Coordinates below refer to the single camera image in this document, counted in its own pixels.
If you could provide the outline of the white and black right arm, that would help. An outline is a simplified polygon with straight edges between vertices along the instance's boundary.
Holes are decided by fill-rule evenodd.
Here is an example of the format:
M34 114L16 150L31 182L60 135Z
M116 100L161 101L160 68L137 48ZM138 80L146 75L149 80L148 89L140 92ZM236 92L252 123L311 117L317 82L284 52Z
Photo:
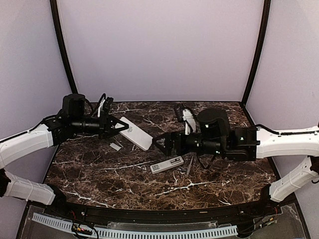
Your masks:
M194 116L182 104L174 109L183 131L166 132L153 138L155 145L166 156L175 152L182 156L190 152L209 154L233 161L254 161L273 156L303 155L304 160L278 181L266 185L254 211L265 216L274 203L319 176L319 128L313 126L295 130L271 130L264 125L230 128L227 112L208 108Z

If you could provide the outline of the white KT-16 remote control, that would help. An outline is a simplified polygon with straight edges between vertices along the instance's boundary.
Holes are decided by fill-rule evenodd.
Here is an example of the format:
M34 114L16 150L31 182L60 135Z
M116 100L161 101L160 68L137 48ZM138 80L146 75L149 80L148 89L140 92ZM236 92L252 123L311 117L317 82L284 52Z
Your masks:
M178 157L171 158L166 161L151 165L150 169L152 174L157 174L157 173L181 166L183 164L184 164L183 158L181 156L178 156Z

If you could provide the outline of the white battery cover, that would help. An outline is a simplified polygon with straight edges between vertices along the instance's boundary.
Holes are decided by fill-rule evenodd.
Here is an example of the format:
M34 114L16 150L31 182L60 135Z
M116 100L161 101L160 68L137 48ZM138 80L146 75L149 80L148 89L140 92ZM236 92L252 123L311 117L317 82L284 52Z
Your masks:
M121 146L119 146L119 145L117 145L117 144L115 144L115 143L110 143L109 146L110 146L111 148L113 148L114 150L116 150L116 151L119 151L119 150L122 149Z

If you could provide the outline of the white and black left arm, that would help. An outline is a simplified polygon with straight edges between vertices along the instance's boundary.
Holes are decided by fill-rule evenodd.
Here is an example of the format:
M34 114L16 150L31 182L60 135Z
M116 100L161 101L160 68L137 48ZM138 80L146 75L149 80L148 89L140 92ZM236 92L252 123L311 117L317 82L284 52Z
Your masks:
M127 130L129 125L109 114L113 98L103 94L96 107L83 94L69 94L63 98L62 108L45 117L32 129L0 141L0 195L50 205L59 217L70 213L66 196L56 186L36 183L6 171L12 162L41 149L58 146L84 133L110 138ZM85 106L91 107L85 114Z

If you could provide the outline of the white remote with green buttons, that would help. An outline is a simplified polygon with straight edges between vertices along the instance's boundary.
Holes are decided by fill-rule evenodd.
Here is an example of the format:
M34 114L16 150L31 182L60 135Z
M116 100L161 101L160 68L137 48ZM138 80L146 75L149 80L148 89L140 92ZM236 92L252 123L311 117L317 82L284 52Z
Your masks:
M135 144L140 149L147 151L152 145L153 137L150 136L148 133L143 131L137 125L132 123L125 117L121 117L120 120L125 122L129 125L129 128L120 132L120 134L128 139L130 142Z

